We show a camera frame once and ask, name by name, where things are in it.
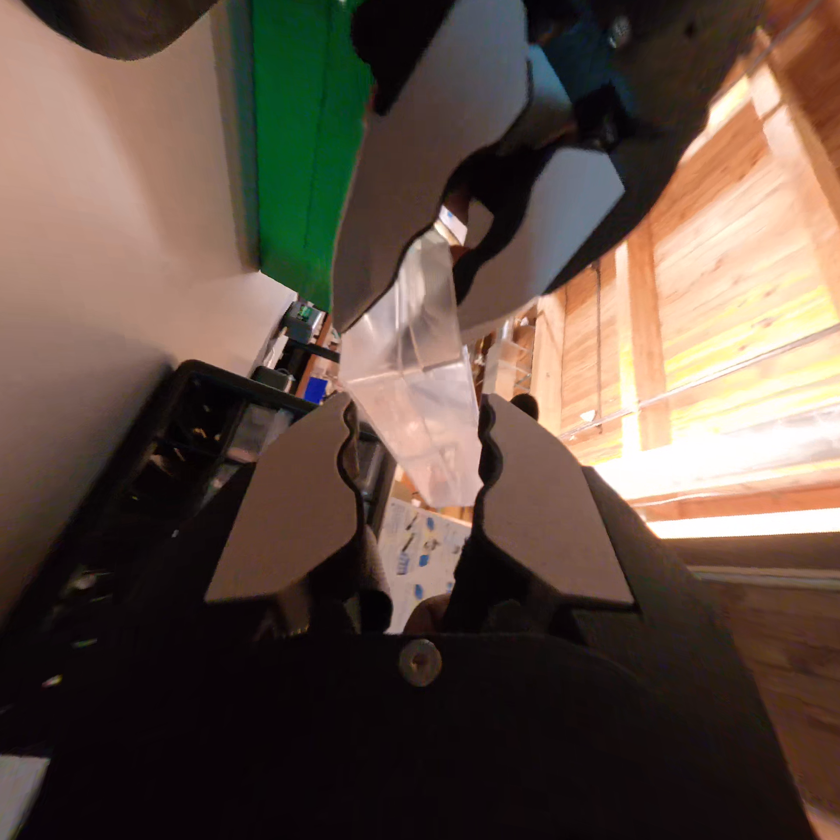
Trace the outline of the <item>black drawer cabinet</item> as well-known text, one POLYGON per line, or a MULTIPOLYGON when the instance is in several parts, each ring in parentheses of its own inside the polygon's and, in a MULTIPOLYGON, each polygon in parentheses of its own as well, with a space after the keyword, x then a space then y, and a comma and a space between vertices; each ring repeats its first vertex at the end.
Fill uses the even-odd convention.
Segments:
POLYGON ((37 639, 81 647, 130 625, 174 633, 210 608, 217 628, 227 622, 247 637, 266 616, 286 635, 324 627, 386 631, 392 598, 370 519, 383 516, 387 489, 381 479, 372 505, 364 457, 378 439, 359 423, 355 405, 353 438, 339 460, 360 495, 361 528, 351 544, 279 594, 205 601, 256 468, 225 458, 251 404, 286 408, 293 424, 318 407, 197 360, 170 374, 27 589, 17 628, 26 623, 37 639))

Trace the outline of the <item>clear plastic drawer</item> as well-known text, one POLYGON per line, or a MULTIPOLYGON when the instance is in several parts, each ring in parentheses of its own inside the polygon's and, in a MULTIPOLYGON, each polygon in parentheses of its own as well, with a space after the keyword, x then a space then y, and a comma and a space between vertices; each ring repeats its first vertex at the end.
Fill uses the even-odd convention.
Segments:
POLYGON ((432 508, 472 507, 479 409, 449 243, 432 228, 392 287, 342 337, 339 380, 432 508))

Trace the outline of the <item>rows of clear cabinet drawers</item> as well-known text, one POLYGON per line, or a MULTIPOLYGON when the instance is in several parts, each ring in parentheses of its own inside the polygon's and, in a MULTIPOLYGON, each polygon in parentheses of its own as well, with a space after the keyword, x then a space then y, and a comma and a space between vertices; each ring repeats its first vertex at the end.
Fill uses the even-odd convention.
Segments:
POLYGON ((238 464, 252 464, 284 434, 295 421, 286 408, 249 405, 238 421, 225 450, 225 458, 238 464))

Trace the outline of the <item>instruction poster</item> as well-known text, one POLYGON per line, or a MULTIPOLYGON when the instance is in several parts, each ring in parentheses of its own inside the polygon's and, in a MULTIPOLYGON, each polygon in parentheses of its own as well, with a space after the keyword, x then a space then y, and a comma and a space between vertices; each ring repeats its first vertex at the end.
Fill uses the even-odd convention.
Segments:
POLYGON ((389 634, 399 634, 414 608, 448 595, 471 526, 397 498, 387 502, 379 537, 385 580, 392 598, 389 634))

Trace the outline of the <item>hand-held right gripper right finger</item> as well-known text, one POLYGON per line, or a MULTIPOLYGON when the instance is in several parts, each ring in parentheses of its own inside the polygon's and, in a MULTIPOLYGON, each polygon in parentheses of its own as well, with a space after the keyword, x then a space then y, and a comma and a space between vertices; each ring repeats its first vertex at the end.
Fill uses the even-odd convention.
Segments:
POLYGON ((482 399, 479 441, 474 523, 489 547, 563 601, 633 608, 583 468, 561 441, 495 393, 482 399))

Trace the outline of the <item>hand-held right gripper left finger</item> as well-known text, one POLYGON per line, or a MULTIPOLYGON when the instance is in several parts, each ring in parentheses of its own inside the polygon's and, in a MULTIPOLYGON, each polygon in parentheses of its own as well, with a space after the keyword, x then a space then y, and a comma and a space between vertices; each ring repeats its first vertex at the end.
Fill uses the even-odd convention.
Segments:
POLYGON ((256 461, 205 593, 207 603, 275 595, 351 544, 361 499, 340 469, 354 404, 340 393, 280 433, 256 461))

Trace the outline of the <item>green plastic bin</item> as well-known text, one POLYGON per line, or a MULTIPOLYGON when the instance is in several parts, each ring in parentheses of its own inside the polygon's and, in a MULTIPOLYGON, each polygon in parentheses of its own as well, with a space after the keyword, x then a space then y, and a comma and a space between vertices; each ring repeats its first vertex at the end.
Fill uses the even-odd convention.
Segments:
POLYGON ((350 37, 360 4, 252 3, 260 268, 323 311, 371 94, 350 37))

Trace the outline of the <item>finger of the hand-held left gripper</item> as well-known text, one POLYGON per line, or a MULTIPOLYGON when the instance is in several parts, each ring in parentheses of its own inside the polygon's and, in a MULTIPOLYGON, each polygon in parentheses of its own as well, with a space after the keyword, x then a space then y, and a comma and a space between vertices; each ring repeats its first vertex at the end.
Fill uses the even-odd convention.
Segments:
POLYGON ((611 157, 568 146, 554 150, 530 185, 492 214, 482 236, 455 263, 462 330, 490 330, 546 292, 624 194, 611 157))
POLYGON ((409 246, 434 227, 447 183, 524 112, 543 125, 570 104, 522 2, 364 2, 353 47, 374 75, 369 115, 332 257, 332 319, 346 333, 392 287, 409 246))

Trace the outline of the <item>dark rounded pad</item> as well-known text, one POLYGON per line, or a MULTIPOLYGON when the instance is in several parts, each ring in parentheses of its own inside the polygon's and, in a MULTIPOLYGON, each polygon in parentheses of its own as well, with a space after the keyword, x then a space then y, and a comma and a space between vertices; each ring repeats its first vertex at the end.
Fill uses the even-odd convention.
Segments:
POLYGON ((43 24, 100 56, 155 56, 194 26, 215 1, 24 1, 43 24))

